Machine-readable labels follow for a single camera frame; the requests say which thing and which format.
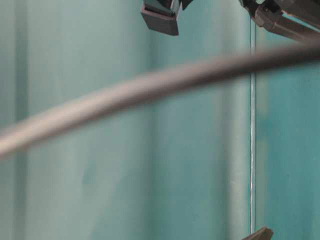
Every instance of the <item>wire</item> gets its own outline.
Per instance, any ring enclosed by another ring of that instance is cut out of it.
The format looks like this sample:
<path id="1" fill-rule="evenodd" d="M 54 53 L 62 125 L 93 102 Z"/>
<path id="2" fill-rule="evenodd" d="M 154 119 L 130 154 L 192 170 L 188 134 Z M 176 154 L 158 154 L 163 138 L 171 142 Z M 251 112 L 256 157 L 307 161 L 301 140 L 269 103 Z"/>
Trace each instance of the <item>wire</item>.
<path id="1" fill-rule="evenodd" d="M 320 61 L 320 42 L 293 45 L 254 55 L 225 57 L 149 73 L 94 92 L 12 126 L 0 134 L 0 158 L 137 105 L 205 86 L 234 80 L 252 72 Z"/>

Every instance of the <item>teal curtain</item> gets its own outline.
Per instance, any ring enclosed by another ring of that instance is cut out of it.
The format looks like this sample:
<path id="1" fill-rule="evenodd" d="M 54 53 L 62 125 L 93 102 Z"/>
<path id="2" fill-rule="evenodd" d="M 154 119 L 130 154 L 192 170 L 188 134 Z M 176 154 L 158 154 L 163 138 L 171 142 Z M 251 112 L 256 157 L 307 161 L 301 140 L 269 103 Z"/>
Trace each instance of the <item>teal curtain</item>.
<path id="1" fill-rule="evenodd" d="M 257 47 L 290 41 L 262 30 Z M 319 238 L 319 65 L 257 76 L 256 223 L 274 238 Z"/>
<path id="2" fill-rule="evenodd" d="M 2 0 L 0 130 L 145 72 L 251 50 L 254 30 L 238 1 L 195 1 L 179 37 L 149 31 L 141 4 Z M 258 31 L 258 48 L 276 42 L 288 41 Z M 255 215 L 246 76 L 6 158 L 1 238 L 239 240 L 256 221 L 275 239 L 317 239 L 317 76 L 311 66 L 256 77 Z"/>

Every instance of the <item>cable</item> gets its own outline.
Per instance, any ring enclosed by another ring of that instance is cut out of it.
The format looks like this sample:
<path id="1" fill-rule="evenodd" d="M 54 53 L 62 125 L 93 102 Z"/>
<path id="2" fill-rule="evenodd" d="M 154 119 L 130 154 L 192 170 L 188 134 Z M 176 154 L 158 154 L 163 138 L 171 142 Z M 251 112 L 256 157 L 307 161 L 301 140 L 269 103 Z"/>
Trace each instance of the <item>cable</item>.
<path id="1" fill-rule="evenodd" d="M 252 72 L 320 61 L 320 42 L 293 45 L 149 73 L 24 120 L 0 135 L 0 158 L 119 111 Z"/>

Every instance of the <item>curtain fold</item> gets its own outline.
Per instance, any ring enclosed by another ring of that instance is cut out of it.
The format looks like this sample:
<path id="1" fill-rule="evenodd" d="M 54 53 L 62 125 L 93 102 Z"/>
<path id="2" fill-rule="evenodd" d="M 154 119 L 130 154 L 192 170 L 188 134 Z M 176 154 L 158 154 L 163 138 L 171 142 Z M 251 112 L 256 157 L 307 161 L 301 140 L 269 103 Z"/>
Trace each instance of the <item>curtain fold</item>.
<path id="1" fill-rule="evenodd" d="M 4 0 L 0 128 L 140 73 L 249 52 L 246 12 L 200 1 L 180 36 L 142 1 Z M 101 120 L 0 165 L 7 240 L 241 239 L 249 234 L 250 77 Z"/>

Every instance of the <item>black mechanical part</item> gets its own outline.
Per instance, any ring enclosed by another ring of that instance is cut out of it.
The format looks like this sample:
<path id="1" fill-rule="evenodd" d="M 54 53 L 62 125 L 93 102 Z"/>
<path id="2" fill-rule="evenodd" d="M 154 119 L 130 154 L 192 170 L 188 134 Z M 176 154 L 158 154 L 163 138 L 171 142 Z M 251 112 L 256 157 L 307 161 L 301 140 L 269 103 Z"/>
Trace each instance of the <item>black mechanical part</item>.
<path id="1" fill-rule="evenodd" d="M 271 229 L 267 227 L 263 227 L 260 230 L 256 231 L 255 233 L 251 234 L 250 236 L 247 236 L 242 240 L 270 240 L 273 235 L 274 235 L 274 232 Z"/>
<path id="2" fill-rule="evenodd" d="M 320 29 L 319 0 L 274 0 L 288 15 Z"/>
<path id="3" fill-rule="evenodd" d="M 147 9 L 143 4 L 141 14 L 149 29 L 171 36 L 179 35 L 177 16 L 168 16 Z"/>
<path id="4" fill-rule="evenodd" d="M 278 34 L 302 43 L 308 43 L 311 42 L 313 38 L 320 37 L 320 33 L 318 31 L 283 16 L 284 12 L 286 13 L 283 7 L 287 6 L 287 10 L 290 9 L 291 14 L 293 13 L 292 9 L 296 11 L 295 15 L 299 15 L 299 17 L 297 17 L 298 19 L 303 20 L 302 16 L 307 16 L 310 21 L 312 19 L 312 25 L 317 27 L 316 20 L 319 19 L 320 21 L 320 4 L 318 5 L 313 1 L 319 0 L 302 0 L 304 3 L 312 3 L 313 7 L 319 7 L 319 14 L 317 17 L 306 13 L 308 7 L 300 5 L 298 8 L 298 5 L 292 4 L 293 2 L 298 3 L 300 0 L 265 0 L 261 4 L 258 4 L 255 0 L 239 1 L 241 5 L 249 12 L 252 20 L 259 27 L 265 28 L 271 33 Z"/>
<path id="5" fill-rule="evenodd" d="M 141 14 L 149 29 L 171 35 L 179 35 L 178 16 L 193 0 L 143 0 Z"/>

